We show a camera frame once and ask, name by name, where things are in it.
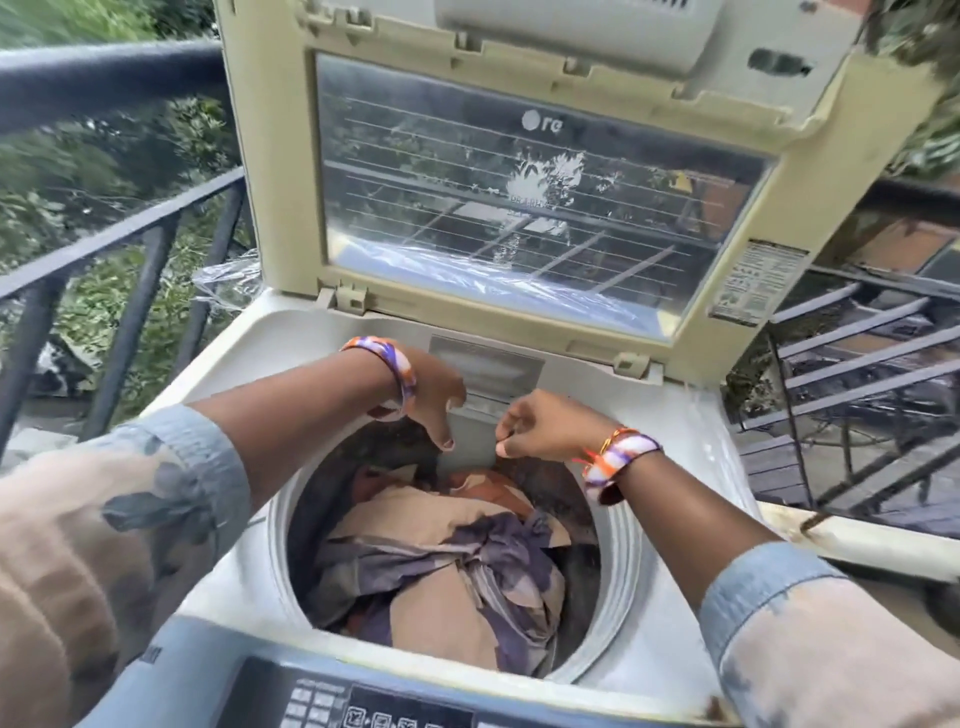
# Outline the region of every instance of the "sleeve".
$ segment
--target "sleeve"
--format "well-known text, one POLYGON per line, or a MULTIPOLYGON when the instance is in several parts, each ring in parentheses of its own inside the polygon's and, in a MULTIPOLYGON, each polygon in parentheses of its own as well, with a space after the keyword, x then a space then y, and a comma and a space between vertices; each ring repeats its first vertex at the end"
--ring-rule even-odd
POLYGON ((792 544, 735 559, 699 620, 748 728, 960 726, 960 661, 792 544))
POLYGON ((0 479, 0 728, 83 717, 250 508, 233 445, 186 406, 0 479))

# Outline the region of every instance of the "person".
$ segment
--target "person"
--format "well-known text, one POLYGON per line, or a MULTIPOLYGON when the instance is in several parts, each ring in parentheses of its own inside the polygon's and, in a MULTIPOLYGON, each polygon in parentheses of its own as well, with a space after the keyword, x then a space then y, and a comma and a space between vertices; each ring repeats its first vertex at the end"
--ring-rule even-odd
MULTIPOLYGON (((358 339, 21 465, 0 480, 0 726, 87 713, 323 439, 399 407, 452 449, 446 413, 465 396, 440 359, 358 339)), ((504 457, 593 458, 601 471, 625 458, 592 494, 633 509, 746 725, 960 725, 960 662, 653 440, 544 391, 513 403, 496 438, 504 457)))

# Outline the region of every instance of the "washing machine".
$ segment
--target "washing machine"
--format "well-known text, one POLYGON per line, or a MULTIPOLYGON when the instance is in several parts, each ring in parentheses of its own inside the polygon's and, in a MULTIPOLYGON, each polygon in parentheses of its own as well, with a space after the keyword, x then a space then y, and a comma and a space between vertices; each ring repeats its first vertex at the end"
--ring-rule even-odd
MULTIPOLYGON (((719 387, 939 93, 844 7, 762 6, 218 0, 268 289, 153 408, 387 336, 464 374, 441 472, 490 465, 539 387, 759 517, 719 387)), ((534 676, 314 629, 302 534, 343 498, 316 473, 370 426, 317 443, 84 725, 736 723, 625 504, 574 504, 579 626, 534 676)))

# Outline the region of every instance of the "colorful bangle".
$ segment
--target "colorful bangle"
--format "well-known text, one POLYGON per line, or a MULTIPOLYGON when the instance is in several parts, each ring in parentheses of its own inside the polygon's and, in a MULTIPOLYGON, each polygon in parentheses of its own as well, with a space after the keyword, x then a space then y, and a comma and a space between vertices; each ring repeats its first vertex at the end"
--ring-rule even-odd
POLYGON ((630 427, 618 427, 600 448, 588 452, 592 458, 584 468, 587 497, 601 505, 614 505, 623 500, 616 487, 616 476, 641 455, 663 450, 656 440, 630 427))
POLYGON ((413 400, 414 393, 417 391, 417 377, 414 369, 410 366, 410 360, 403 355, 394 342, 390 339, 381 339, 378 336, 355 336, 347 341, 340 349, 341 352, 347 349, 366 349, 380 357, 380 360, 390 367, 394 373, 396 384, 400 390, 401 402, 398 407, 381 406, 370 412, 370 416, 376 420, 398 420, 407 412, 407 406, 413 400))

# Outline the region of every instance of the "warning label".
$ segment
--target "warning label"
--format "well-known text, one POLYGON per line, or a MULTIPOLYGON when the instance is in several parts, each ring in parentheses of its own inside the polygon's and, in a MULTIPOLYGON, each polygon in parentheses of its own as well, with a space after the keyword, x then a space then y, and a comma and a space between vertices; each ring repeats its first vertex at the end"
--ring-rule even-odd
POLYGON ((751 240, 723 281, 708 315, 745 327, 758 327, 773 313, 780 295, 793 285, 808 251, 751 240))

